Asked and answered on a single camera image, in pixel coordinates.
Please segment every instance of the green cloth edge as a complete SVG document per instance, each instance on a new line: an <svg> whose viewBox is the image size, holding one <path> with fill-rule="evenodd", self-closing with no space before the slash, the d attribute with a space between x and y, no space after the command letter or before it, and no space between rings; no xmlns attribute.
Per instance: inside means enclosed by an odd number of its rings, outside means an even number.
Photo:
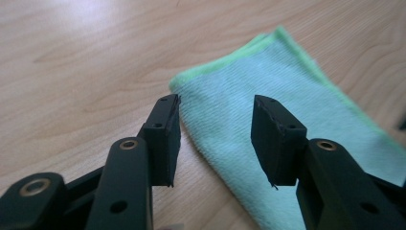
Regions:
<svg viewBox="0 0 406 230"><path fill-rule="evenodd" d="M403 147L400 144L390 138L385 130L383 130L369 116L367 116L367 114L365 114L365 112L356 103L354 103L352 99L349 98L349 96L347 96L325 75L325 73L320 69L313 58L310 57L310 55L305 51L305 49L302 48L302 46L300 46L298 43L296 43L295 40L293 40L293 38L283 26L279 26L272 34L257 35L247 44L225 57L221 57L214 61L181 72L170 80L169 89L173 92L175 88L194 79L195 77L212 73L213 71L216 71L240 58L249 57L257 52L260 52L268 45L272 44L272 42L274 42L277 38L280 38L281 41L285 42L287 47L295 55L297 55L302 66L306 68L311 74L313 74L313 76L316 78L315 80L319 81L324 86L329 88L333 93L335 93L344 104L346 104L357 116L361 118L361 120L363 120L374 131L381 133L382 136L385 137L386 142L388 142L399 151L404 151Z"/></svg>

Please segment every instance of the microfiber cloth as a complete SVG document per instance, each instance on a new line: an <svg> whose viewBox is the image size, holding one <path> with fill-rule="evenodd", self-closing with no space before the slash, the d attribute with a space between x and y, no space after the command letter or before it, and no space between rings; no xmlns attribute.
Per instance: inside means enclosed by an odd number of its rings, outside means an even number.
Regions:
<svg viewBox="0 0 406 230"><path fill-rule="evenodd" d="M181 119L197 149L262 229L305 229L295 187L268 182L251 144L255 95L280 101L307 127L307 138L340 143L367 173L396 185L406 150L335 86L279 27L169 83L182 97Z"/></svg>

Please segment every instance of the wooden surface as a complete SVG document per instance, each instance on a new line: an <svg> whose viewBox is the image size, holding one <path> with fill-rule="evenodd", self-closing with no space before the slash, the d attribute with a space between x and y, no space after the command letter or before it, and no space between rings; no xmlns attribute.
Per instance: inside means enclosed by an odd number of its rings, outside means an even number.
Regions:
<svg viewBox="0 0 406 230"><path fill-rule="evenodd" d="M176 73L280 24L406 146L405 1L1 1L0 194L31 173L69 182L103 165ZM175 188L153 190L155 228L258 228L182 138Z"/></svg>

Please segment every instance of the washcloth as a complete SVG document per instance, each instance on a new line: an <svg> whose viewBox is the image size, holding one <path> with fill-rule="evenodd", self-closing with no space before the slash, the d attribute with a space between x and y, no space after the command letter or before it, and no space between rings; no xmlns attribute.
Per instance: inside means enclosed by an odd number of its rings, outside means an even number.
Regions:
<svg viewBox="0 0 406 230"><path fill-rule="evenodd" d="M272 188L251 144L255 95L280 101L307 127L307 138L343 145L364 171L396 185L406 150L335 86L279 27L169 83L197 149L261 229L305 229L295 187Z"/></svg>

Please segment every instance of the towel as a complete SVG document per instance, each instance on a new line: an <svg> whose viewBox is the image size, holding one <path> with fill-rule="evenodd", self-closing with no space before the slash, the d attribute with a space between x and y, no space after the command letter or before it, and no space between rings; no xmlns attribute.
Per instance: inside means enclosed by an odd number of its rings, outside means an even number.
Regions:
<svg viewBox="0 0 406 230"><path fill-rule="evenodd" d="M181 119L197 149L261 229L305 229L295 187L272 188L251 144L255 95L280 101L307 138L343 145L361 168L402 185L406 150L334 85L279 27L226 57L176 75Z"/></svg>

